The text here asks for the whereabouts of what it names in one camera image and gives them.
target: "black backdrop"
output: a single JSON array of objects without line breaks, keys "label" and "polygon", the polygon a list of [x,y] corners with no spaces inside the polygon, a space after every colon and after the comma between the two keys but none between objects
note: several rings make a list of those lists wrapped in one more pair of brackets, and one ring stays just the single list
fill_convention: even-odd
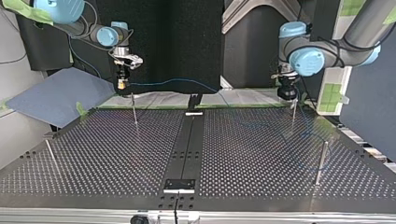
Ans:
[{"label": "black backdrop", "polygon": [[[143,58],[144,64],[132,72],[131,82],[182,77],[219,89],[223,0],[97,0],[96,4],[102,24],[126,21],[134,29],[131,52]],[[161,87],[131,86],[126,92],[130,91],[213,93],[187,82]]]}]

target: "blue panel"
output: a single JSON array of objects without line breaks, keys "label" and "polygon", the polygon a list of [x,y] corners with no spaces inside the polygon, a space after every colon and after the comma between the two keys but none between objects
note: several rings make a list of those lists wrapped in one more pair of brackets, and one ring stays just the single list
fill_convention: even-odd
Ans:
[{"label": "blue panel", "polygon": [[320,49],[304,48],[295,50],[290,55],[291,67],[301,76],[310,77],[324,66],[324,54]]},{"label": "blue panel", "polygon": [[376,47],[373,50],[373,53],[370,55],[370,57],[364,63],[360,64],[359,66],[373,63],[378,58],[380,52],[381,52],[381,46]]},{"label": "blue panel", "polygon": [[354,67],[346,89],[349,105],[340,120],[364,141],[396,161],[396,32],[382,43],[381,57]]},{"label": "blue panel", "polygon": [[35,0],[34,7],[47,11],[55,23],[77,21],[84,11],[83,0]]},{"label": "blue panel", "polygon": [[306,24],[302,21],[287,22],[280,27],[279,38],[293,37],[306,34]]},{"label": "blue panel", "polygon": [[98,31],[96,38],[101,45],[106,47],[113,47],[119,43],[119,34],[111,27],[101,28]]},{"label": "blue panel", "polygon": [[111,83],[76,68],[68,68],[9,100],[7,106],[63,128],[79,117],[77,103],[89,110],[114,93]]}]

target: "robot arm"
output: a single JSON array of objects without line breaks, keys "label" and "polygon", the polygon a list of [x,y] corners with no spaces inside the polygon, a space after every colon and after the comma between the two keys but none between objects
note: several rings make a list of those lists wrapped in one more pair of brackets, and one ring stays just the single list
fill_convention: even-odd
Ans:
[{"label": "robot arm", "polygon": [[[34,0],[31,3],[31,7],[48,12],[53,20],[53,26],[65,31],[71,38],[110,47],[109,55],[118,67],[118,88],[120,90],[126,88],[130,76],[129,70],[134,70],[143,63],[140,57],[129,51],[129,37],[132,35],[132,30],[128,29],[126,22],[113,21],[111,26],[97,24],[98,15],[95,8],[84,0]],[[87,22],[82,16],[85,6],[90,6],[94,11],[95,23]]]},{"label": "robot arm", "polygon": [[[396,0],[367,0],[344,37],[339,40],[311,42],[303,22],[284,24],[279,34],[281,83],[290,87],[298,76],[310,77],[322,68],[360,66],[374,62],[381,51],[380,43],[395,28],[395,20],[389,20],[395,8]],[[279,96],[292,100],[292,92],[283,93]]]}]

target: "metal table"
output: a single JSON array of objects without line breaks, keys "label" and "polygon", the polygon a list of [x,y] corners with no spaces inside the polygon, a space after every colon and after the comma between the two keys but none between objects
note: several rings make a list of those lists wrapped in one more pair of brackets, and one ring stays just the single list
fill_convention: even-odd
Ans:
[{"label": "metal table", "polygon": [[[289,214],[310,222],[396,220],[396,175],[310,111],[298,111],[294,122],[286,107],[192,117],[139,110],[137,117],[136,126],[131,110],[94,111],[1,170],[0,223],[118,222],[135,214],[162,223]],[[323,141],[329,153],[315,185]],[[165,194],[169,179],[194,180],[194,193]]]}]

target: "cable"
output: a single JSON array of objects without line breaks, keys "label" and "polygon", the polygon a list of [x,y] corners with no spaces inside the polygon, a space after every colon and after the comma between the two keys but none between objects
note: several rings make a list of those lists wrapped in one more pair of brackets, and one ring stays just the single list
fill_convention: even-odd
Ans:
[{"label": "cable", "polygon": [[301,81],[303,82],[304,89],[305,89],[305,91],[306,91],[306,94],[308,95],[309,100],[310,100],[311,103],[312,103],[312,106],[315,108],[315,110],[318,110],[318,109],[317,109],[317,106],[314,104],[314,101],[312,100],[311,94],[309,94],[308,88],[306,87],[304,77],[301,77]]},{"label": "cable", "polygon": [[302,14],[303,14],[303,3],[300,4],[300,10],[298,12],[297,21],[300,20]]},{"label": "cable", "polygon": [[6,113],[5,115],[0,116],[0,119],[5,118],[6,116],[11,115],[11,114],[13,114],[15,112],[16,112],[15,110],[12,110],[12,111]]},{"label": "cable", "polygon": [[14,25],[14,23],[7,16],[7,14],[4,12],[4,9],[2,7],[0,7],[0,13],[3,16],[3,18],[6,19],[6,21],[9,23],[9,25],[12,26],[12,28],[14,28],[14,30],[19,33],[20,30],[18,29],[18,27],[16,25]]},{"label": "cable", "polygon": [[[1,15],[4,17],[5,20],[7,20],[7,22],[9,23],[9,25],[10,25],[13,29],[15,29],[16,32],[19,33],[20,30],[14,25],[14,23],[12,23],[12,21],[9,19],[9,17],[7,16],[7,14],[6,14],[3,10],[4,10],[4,8],[3,8],[3,7],[0,7],[0,13],[1,13]],[[25,52],[19,59],[12,60],[12,61],[9,61],[9,62],[0,62],[0,65],[1,65],[1,64],[8,64],[8,63],[17,63],[17,62],[19,62],[19,61],[22,61],[26,56],[27,56],[27,53]]]},{"label": "cable", "polygon": [[81,58],[76,54],[76,52],[75,52],[74,49],[73,49],[72,41],[71,41],[70,36],[69,36],[67,39],[68,39],[68,42],[69,42],[69,48],[70,48],[70,50],[72,51],[72,53],[74,54],[74,56],[75,56],[76,58],[78,58],[80,61],[82,61],[82,62],[84,62],[85,64],[87,64],[90,68],[92,68],[92,69],[95,71],[95,73],[97,74],[97,76],[98,76],[99,78],[102,78],[100,72],[99,72],[93,65],[91,65],[90,63],[88,63],[88,62],[86,62],[85,60],[81,59]]},{"label": "cable", "polygon": [[376,48],[378,48],[380,45],[384,44],[384,43],[387,41],[387,39],[388,39],[388,38],[390,37],[390,35],[393,33],[393,31],[394,31],[395,28],[396,28],[396,22],[393,23],[392,27],[390,28],[389,32],[384,36],[384,38],[383,38],[382,40],[380,40],[378,44],[376,44],[376,45],[374,45],[374,46],[372,46],[372,47],[370,47],[370,48],[361,48],[361,47],[352,45],[352,44],[350,44],[345,38],[344,38],[344,41],[345,41],[350,47],[352,47],[352,48],[354,48],[354,49],[357,49],[357,50],[354,50],[354,51],[367,51],[367,50],[376,49]]},{"label": "cable", "polygon": [[[195,84],[198,84],[198,85],[200,85],[200,86],[202,86],[202,87],[207,88],[207,89],[210,90],[210,91],[216,92],[216,93],[219,94],[219,96],[220,96],[221,99],[224,101],[224,103],[225,103],[229,108],[231,108],[231,106],[228,104],[228,102],[225,100],[224,96],[223,96],[220,92],[218,92],[218,91],[216,91],[215,89],[213,89],[213,88],[207,86],[207,85],[204,84],[204,83],[201,83],[201,82],[196,81],[196,80],[193,80],[193,79],[187,79],[187,78],[179,78],[179,77],[176,77],[176,78],[171,78],[171,79],[166,80],[166,81],[163,81],[163,82],[154,82],[154,83],[135,83],[135,82],[133,82],[133,83],[130,83],[130,84],[133,85],[133,86],[161,86],[161,85],[164,85],[164,84],[167,84],[167,83],[170,83],[170,82],[174,82],[174,81],[195,83]],[[305,125],[306,125],[306,128],[308,129],[309,123],[308,123],[308,120],[307,120],[307,118],[306,118],[306,115],[305,115],[303,109],[301,108],[301,106],[300,106],[300,105],[298,105],[298,106],[300,107],[300,110],[301,110],[301,112],[302,112],[302,114],[303,114],[303,116],[304,116]],[[290,142],[288,141],[288,139],[286,138],[286,136],[285,136],[283,133],[281,133],[279,130],[277,130],[277,129],[271,127],[270,125],[268,125],[268,124],[266,124],[266,123],[260,123],[259,125],[257,125],[257,124],[251,124],[251,123],[244,123],[244,122],[239,121],[238,119],[236,119],[236,122],[238,122],[238,123],[240,123],[240,124],[242,124],[242,125],[244,125],[244,126],[254,127],[254,128],[261,127],[261,126],[265,126],[265,127],[267,127],[268,129],[271,129],[274,133],[277,133],[277,134],[282,138],[282,141],[285,143],[285,146],[286,146],[287,148],[289,148],[290,150],[292,149],[292,147],[291,147],[291,145],[290,145]],[[319,136],[318,134],[309,132],[309,131],[306,131],[306,132],[301,133],[300,136],[301,136],[302,138],[306,138],[307,136],[315,136],[316,138],[320,139],[321,141],[326,142],[326,140],[325,140],[323,137]],[[301,162],[299,162],[299,161],[297,161],[297,163],[299,164],[300,168],[304,168],[304,169],[307,169],[307,170],[310,170],[310,171],[324,171],[324,170],[326,170],[326,169],[328,168],[328,166],[329,166],[329,164],[330,164],[330,162],[331,162],[331,148],[330,148],[330,147],[328,147],[328,148],[329,148],[328,154],[329,154],[330,156],[329,156],[329,159],[328,159],[327,163],[323,166],[322,169],[318,169],[318,168],[315,168],[315,167],[306,166],[305,164],[303,164],[303,163],[301,163]]]},{"label": "cable", "polygon": [[95,27],[95,26],[97,25],[97,23],[98,23],[98,13],[96,12],[95,7],[94,7],[91,3],[87,2],[87,1],[85,1],[85,4],[91,7],[91,9],[92,9],[92,11],[93,11],[93,13],[94,13],[94,15],[95,15],[95,22],[90,26],[90,25],[88,24],[87,20],[86,20],[83,16],[81,16],[81,18],[82,18],[82,19],[84,20],[84,22],[85,22],[85,29],[86,29],[86,32],[84,32],[85,34],[82,34],[82,35],[70,35],[70,34],[69,34],[73,39],[82,39],[82,38],[85,38],[85,37],[91,35],[92,32],[93,32],[93,30],[94,30],[94,29],[91,29],[91,27],[92,27],[92,26]]},{"label": "cable", "polygon": [[347,48],[341,46],[341,45],[338,43],[337,40],[334,40],[335,43],[333,43],[332,41],[330,41],[330,40],[328,40],[328,39],[325,39],[325,38],[323,38],[323,37],[321,37],[321,36],[318,36],[318,40],[324,41],[324,42],[326,42],[326,43],[329,43],[329,44],[331,44],[331,45],[337,47],[338,49],[344,49],[344,50],[348,50],[348,51],[352,51],[352,52],[364,52],[364,51],[376,49],[376,48],[378,48],[380,45],[384,44],[384,43],[389,39],[390,35],[393,33],[393,31],[394,31],[395,28],[396,28],[396,22],[393,24],[393,26],[390,28],[389,32],[384,36],[384,38],[383,38],[382,40],[380,40],[378,44],[376,44],[376,45],[374,45],[374,46],[372,46],[372,47],[370,47],[370,48],[361,48],[361,47],[358,47],[358,46],[354,46],[354,45],[350,44],[345,38],[344,38],[344,42],[345,42],[347,45],[349,45],[350,47],[354,48],[354,49],[347,49]]},{"label": "cable", "polygon": [[17,63],[17,62],[20,62],[20,61],[22,61],[26,56],[27,56],[27,54],[26,54],[26,52],[25,52],[25,53],[23,54],[23,56],[21,56],[19,59],[16,59],[16,60],[14,60],[14,61],[9,61],[9,62],[1,62],[0,65],[1,65],[1,64],[8,64],[8,63]]}]

